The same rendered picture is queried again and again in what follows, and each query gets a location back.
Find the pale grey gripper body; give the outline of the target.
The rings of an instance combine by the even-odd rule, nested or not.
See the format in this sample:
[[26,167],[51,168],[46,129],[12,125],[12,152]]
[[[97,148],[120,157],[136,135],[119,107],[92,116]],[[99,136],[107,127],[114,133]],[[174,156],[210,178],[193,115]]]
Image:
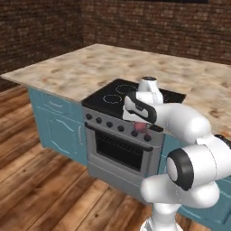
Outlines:
[[134,122],[134,130],[140,134],[147,133],[147,124],[143,122]]

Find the black and silver stove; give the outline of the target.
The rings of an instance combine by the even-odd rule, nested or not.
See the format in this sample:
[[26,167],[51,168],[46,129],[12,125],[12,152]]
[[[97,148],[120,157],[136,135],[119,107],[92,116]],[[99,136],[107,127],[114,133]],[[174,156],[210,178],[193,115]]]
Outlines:
[[[131,91],[136,91],[137,89],[138,85],[136,83],[123,79],[116,79],[108,85],[102,87],[100,90],[91,94],[82,101],[84,121],[89,123],[90,125],[98,126],[101,129],[115,132],[119,132],[117,130],[117,127],[119,125],[122,125],[125,130],[119,133],[126,134],[126,130],[130,128],[134,129],[134,124],[130,121],[125,121],[123,119],[124,99],[127,93]],[[92,119],[87,120],[86,114],[91,114]],[[100,117],[102,119],[101,124],[98,124],[96,122],[97,117]],[[112,122],[113,126],[111,128],[107,127],[106,122]],[[164,134],[163,129],[156,125],[148,126],[147,134],[150,131]],[[117,178],[115,175],[113,175],[111,178],[107,178],[107,180],[103,181],[112,187],[120,189],[121,191],[134,197],[135,199],[143,201],[143,197],[140,192],[140,185],[144,178],[139,181],[129,181]]]

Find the silver oven door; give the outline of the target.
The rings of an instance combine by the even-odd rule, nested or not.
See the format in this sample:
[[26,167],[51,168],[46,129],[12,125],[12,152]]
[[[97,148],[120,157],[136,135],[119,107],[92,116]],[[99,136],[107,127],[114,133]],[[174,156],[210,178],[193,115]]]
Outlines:
[[86,128],[88,171],[91,176],[107,180],[107,178],[115,175],[123,180],[139,181],[146,176],[158,173],[164,138],[163,133],[150,131],[148,135],[152,137],[152,140],[146,142],[143,139],[146,134],[138,134],[136,137],[131,136],[133,128],[126,130],[126,134],[106,129],[101,130],[145,147],[152,146],[153,150],[147,152],[137,146],[111,139]]

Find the blue cupboard door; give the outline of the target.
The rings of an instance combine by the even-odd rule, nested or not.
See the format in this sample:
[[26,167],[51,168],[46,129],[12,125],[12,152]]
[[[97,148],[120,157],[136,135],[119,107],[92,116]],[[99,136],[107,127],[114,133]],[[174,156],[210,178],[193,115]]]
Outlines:
[[[86,159],[82,124],[61,116],[49,115],[46,118],[46,125],[50,146],[78,162]],[[81,125],[82,145],[79,144],[79,125]]]

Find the blue drawer front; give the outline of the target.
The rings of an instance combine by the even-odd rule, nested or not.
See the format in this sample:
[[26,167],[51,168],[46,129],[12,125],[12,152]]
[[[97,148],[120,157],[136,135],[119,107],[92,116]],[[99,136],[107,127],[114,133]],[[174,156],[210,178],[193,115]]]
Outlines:
[[[62,108],[58,108],[49,104],[49,101],[52,101],[55,104],[63,105]],[[42,93],[42,103],[44,106],[48,107],[51,111],[59,113],[65,116],[72,116],[73,115],[73,107],[72,104],[63,98],[55,97],[53,95],[49,95],[46,93]]]

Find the blue island cabinet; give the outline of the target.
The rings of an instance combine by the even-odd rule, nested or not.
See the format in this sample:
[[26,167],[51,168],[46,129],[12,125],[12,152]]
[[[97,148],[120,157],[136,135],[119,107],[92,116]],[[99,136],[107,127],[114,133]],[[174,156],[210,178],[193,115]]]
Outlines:
[[[86,136],[85,136],[85,128],[84,128],[84,120],[83,120],[83,111],[82,111],[82,106],[79,102],[70,101],[73,107],[73,115],[61,115],[59,113],[51,111],[48,107],[43,105],[42,93],[44,92],[41,92],[40,90],[37,90],[35,88],[28,88],[28,91],[29,91],[29,97],[32,103],[32,110],[34,112],[34,117],[35,117],[36,125],[38,128],[41,144],[43,147],[51,148],[52,150],[58,152],[54,147],[50,146],[49,144],[49,136],[47,135],[48,129],[46,125],[46,118],[48,116],[61,116],[61,117],[68,118],[70,120],[73,120],[75,122],[82,124],[82,128],[83,128],[82,134],[85,137],[85,147],[86,147]],[[87,147],[86,147],[86,159],[83,162],[79,162],[79,163],[83,165],[88,165]]]

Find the blue cupboard front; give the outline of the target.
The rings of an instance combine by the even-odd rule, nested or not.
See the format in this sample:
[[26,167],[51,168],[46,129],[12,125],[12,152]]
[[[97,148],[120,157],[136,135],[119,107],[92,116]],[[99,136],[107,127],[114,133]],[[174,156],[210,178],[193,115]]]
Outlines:
[[[166,172],[166,158],[169,152],[186,146],[171,135],[164,135],[162,157],[159,164],[159,174]],[[231,231],[231,175],[217,180],[220,189],[220,197],[217,204],[212,208],[189,208],[181,206],[178,212],[184,217],[190,218],[212,231]]]

